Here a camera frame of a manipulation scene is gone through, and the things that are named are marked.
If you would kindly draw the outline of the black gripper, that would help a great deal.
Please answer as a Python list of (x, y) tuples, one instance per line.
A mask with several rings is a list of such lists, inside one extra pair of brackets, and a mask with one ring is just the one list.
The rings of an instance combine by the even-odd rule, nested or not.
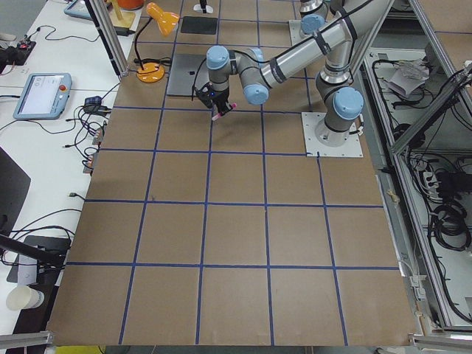
[(219, 117), (230, 112), (229, 87), (219, 91), (211, 83), (206, 83), (200, 89), (195, 88), (195, 96), (207, 108), (212, 108), (215, 105)]

